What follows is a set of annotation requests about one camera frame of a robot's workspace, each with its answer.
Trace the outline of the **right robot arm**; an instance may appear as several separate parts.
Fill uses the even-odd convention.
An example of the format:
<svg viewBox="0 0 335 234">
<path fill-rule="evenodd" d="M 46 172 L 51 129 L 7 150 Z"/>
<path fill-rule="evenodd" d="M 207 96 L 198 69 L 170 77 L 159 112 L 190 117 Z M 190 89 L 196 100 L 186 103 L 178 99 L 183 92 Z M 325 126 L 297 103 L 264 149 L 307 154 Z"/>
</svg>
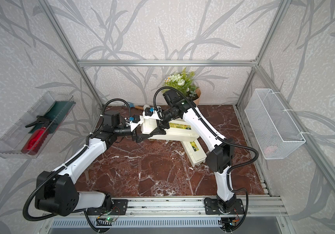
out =
<svg viewBox="0 0 335 234">
<path fill-rule="evenodd" d="M 228 214 L 236 202 L 236 193 L 245 188 L 235 190 L 231 182 L 231 172 L 237 168 L 254 163 L 259 158 L 259 152 L 251 147 L 235 144 L 220 134 L 201 114 L 196 104 L 182 92 L 173 87 L 159 88 L 153 97 L 153 108 L 145 112 L 157 120 L 157 130 L 153 133 L 164 133 L 169 122 L 181 118 L 199 134 L 210 150 L 206 157 L 208 167 L 215 173 L 217 184 L 217 201 L 221 213 Z M 232 155 L 235 148 L 241 148 L 254 153 L 254 157 L 244 163 L 232 165 Z"/>
</svg>

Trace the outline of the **cream dispenser box base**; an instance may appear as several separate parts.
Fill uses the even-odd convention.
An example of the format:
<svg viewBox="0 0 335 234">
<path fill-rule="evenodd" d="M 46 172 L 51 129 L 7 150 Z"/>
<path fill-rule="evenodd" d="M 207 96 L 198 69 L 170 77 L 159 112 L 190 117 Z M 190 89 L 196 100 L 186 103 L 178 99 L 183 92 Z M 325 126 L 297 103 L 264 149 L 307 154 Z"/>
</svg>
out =
<svg viewBox="0 0 335 234">
<path fill-rule="evenodd" d="M 188 141 L 192 142 L 198 139 L 199 134 L 182 119 L 176 119 L 169 122 L 169 129 L 165 129 L 165 135 L 153 135 L 149 139 L 170 140 L 170 141 Z M 141 125 L 142 134 L 150 134 L 157 127 L 155 119 L 145 119 Z"/>
</svg>

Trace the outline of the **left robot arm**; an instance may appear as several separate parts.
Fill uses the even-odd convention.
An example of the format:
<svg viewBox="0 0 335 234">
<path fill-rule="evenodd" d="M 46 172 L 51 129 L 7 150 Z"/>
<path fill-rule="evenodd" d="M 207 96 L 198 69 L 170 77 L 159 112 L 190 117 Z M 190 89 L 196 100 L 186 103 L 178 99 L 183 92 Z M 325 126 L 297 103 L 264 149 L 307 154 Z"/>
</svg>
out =
<svg viewBox="0 0 335 234">
<path fill-rule="evenodd" d="M 78 192 L 75 184 L 80 175 L 109 149 L 118 137 L 131 136 L 139 143 L 152 134 L 137 134 L 130 127 L 101 127 L 86 137 L 86 143 L 74 156 L 51 172 L 43 171 L 36 180 L 36 189 L 28 197 L 23 216 L 28 221 L 41 221 L 56 215 L 68 216 L 88 208 L 105 212 L 114 208 L 105 192 Z"/>
</svg>

